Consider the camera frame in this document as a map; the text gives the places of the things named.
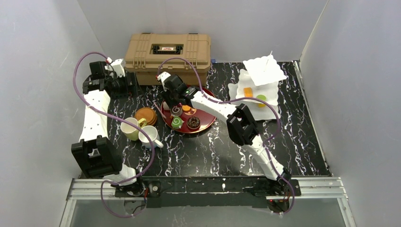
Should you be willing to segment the brown swirl roll cake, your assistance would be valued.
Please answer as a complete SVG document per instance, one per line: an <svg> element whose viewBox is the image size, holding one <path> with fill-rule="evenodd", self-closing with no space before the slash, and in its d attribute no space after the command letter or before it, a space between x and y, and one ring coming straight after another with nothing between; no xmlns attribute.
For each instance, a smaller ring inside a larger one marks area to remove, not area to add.
<svg viewBox="0 0 401 227"><path fill-rule="evenodd" d="M173 116L178 116L178 117L180 117L180 116L182 115L182 113L183 113L183 110L182 110L182 108L179 107L179 106L174 106L174 107L172 107L172 108L170 109L170 113L171 113L171 115L173 115Z"/></svg>

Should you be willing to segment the pink handled metal tongs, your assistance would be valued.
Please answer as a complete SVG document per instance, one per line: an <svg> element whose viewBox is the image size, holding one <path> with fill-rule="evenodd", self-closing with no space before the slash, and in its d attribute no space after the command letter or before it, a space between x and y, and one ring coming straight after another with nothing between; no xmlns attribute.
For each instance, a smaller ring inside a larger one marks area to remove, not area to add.
<svg viewBox="0 0 401 227"><path fill-rule="evenodd" d="M158 106L156 103L154 103L154 105L156 106L156 109L159 111L159 113L161 114L161 116L166 120L167 118L169 118L169 119L172 119L174 116L173 115L171 115L171 113L170 113L170 111L165 111L165 110L163 110L163 106L164 105L168 105L167 103L166 103L166 101L163 101L162 103L161 103L161 105L160 106Z"/></svg>

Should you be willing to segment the green swirl roll cake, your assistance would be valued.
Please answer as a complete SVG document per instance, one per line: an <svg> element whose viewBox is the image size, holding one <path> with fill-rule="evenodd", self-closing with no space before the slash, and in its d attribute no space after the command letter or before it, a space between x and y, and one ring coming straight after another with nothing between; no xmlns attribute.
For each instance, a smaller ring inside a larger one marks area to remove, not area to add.
<svg viewBox="0 0 401 227"><path fill-rule="evenodd" d="M181 119L181 117L174 116L172 118L171 126L172 126L173 129L177 130L177 129L181 129L182 128L183 123L184 123L184 121Z"/></svg>

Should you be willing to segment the wooden coaster stack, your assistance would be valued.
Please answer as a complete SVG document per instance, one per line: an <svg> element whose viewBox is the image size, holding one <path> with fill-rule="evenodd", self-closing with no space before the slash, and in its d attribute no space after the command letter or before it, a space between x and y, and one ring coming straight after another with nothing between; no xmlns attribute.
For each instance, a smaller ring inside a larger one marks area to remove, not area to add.
<svg viewBox="0 0 401 227"><path fill-rule="evenodd" d="M152 126L155 125L155 123L157 122L156 111L150 107L143 107L137 110L134 115L134 118L136 118L137 120L145 118L147 125L152 125Z"/></svg>

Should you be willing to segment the red round tray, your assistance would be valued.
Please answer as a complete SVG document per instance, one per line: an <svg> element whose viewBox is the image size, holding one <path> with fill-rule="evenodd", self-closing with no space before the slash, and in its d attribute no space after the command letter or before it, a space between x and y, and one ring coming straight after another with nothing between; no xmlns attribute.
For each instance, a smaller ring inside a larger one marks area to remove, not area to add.
<svg viewBox="0 0 401 227"><path fill-rule="evenodd" d="M164 108L165 104L166 104L166 102L163 100L162 104L160 105L161 113L166 117L166 118L162 117L162 119L170 128L174 129L172 127L173 117L171 116L170 110L166 110ZM193 116L198 117L200 120L200 125L196 129L189 128L186 123L187 120ZM183 124L182 124L181 128L179 128L179 129L177 128L174 130L181 132L181 133L186 133L186 134L193 134L193 133L198 133L198 132L204 131L208 127L210 127L216 120L216 117L214 117L213 115L211 115L205 111L202 111L199 109L194 109L194 108L191 108L191 110L189 110L188 112L183 112L182 115L180 116L180 118L183 120Z"/></svg>

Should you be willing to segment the chocolate toy donut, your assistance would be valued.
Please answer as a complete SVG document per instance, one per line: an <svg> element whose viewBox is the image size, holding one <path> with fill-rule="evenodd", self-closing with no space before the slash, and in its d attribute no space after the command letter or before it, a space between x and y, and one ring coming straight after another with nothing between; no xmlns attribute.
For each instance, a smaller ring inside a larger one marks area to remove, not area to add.
<svg viewBox="0 0 401 227"><path fill-rule="evenodd" d="M195 129L199 128L200 125L201 125L201 121L200 121L200 118L197 116L189 117L187 120L187 127L189 129L195 130Z"/></svg>

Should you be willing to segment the tan plastic toolbox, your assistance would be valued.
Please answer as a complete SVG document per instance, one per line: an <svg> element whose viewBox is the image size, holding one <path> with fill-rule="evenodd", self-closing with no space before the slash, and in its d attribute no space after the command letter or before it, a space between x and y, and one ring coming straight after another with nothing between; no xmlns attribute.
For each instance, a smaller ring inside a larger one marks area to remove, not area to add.
<svg viewBox="0 0 401 227"><path fill-rule="evenodd" d="M210 50L211 37L206 34L133 34L125 68L135 73L140 85L159 85L156 76L166 71L187 85L205 86L211 68Z"/></svg>

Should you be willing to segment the yellow green mug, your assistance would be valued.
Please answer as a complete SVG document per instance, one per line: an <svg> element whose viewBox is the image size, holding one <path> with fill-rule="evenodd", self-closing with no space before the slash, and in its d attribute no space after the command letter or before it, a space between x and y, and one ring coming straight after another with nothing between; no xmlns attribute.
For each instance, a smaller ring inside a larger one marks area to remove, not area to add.
<svg viewBox="0 0 401 227"><path fill-rule="evenodd" d="M134 117L129 117L125 120L132 123L133 125L140 127L141 129L147 125L147 120L145 118L140 118L139 120L137 120ZM132 141L137 141L139 139L139 130L127 123L121 123L121 131L128 139Z"/></svg>

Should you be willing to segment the white grey mug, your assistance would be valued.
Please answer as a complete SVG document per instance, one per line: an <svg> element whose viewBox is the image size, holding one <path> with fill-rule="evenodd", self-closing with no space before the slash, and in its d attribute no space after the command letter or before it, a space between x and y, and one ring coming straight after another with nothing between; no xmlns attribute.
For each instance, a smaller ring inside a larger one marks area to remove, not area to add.
<svg viewBox="0 0 401 227"><path fill-rule="evenodd" d="M139 140L141 141L142 145L148 149L153 147L163 148L164 145L160 141L160 136L158 134L158 130L151 125L144 126L142 131L145 133L139 133Z"/></svg>

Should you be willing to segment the orange toy cake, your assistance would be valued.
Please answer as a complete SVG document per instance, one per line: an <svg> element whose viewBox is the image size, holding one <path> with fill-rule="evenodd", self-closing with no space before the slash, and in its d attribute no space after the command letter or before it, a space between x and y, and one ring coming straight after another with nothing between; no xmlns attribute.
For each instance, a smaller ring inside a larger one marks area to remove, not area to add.
<svg viewBox="0 0 401 227"><path fill-rule="evenodd" d="M253 97L253 90L251 87L243 88L244 97Z"/></svg>

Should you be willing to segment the white tiered cake stand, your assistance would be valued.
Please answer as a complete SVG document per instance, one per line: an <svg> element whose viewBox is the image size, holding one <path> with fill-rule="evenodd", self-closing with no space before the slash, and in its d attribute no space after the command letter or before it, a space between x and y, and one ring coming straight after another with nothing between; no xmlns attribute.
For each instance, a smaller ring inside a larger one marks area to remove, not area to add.
<svg viewBox="0 0 401 227"><path fill-rule="evenodd" d="M230 100L233 105L245 104L249 107L254 119L275 120L274 114L280 118L278 108L279 82L286 80L284 71L274 59L272 54L243 61L244 69L239 70L239 81L236 84L228 84ZM251 87L253 97L244 97L243 88ZM265 95L267 101L257 99L257 95ZM259 108L258 103L266 105Z"/></svg>

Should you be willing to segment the green toy macaron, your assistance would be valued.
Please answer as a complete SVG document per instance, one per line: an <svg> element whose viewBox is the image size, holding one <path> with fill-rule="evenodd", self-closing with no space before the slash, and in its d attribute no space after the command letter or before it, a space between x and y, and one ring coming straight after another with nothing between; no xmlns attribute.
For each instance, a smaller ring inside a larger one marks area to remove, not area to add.
<svg viewBox="0 0 401 227"><path fill-rule="evenodd" d="M256 98L257 98L257 99L260 99L260 100L262 100L262 101L264 101L264 102L267 101L267 97L266 97L265 95L257 95Z"/></svg>

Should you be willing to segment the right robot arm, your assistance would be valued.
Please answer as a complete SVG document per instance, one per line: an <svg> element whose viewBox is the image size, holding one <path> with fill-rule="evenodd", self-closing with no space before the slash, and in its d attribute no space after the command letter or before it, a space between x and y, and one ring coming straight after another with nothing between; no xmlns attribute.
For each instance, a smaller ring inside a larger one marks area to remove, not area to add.
<svg viewBox="0 0 401 227"><path fill-rule="evenodd" d="M216 99L205 93L202 87L187 86L179 76L167 72L159 74L157 81L163 86L162 96L170 108L188 105L224 121L230 139L253 156L266 178L276 181L282 190L288 186L291 174L264 145L248 106Z"/></svg>

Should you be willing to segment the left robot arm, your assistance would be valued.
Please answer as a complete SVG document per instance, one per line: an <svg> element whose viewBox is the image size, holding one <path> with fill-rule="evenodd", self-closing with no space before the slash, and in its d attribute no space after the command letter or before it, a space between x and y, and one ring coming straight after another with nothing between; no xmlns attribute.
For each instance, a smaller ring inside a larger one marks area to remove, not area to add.
<svg viewBox="0 0 401 227"><path fill-rule="evenodd" d="M91 109L108 111L112 99L129 97L134 88L132 74L127 75L125 61L96 61L89 64L91 74L82 85L85 108L83 131L71 152L87 178L104 178L119 186L137 182L136 170L122 161L113 143L109 140L107 116Z"/></svg>

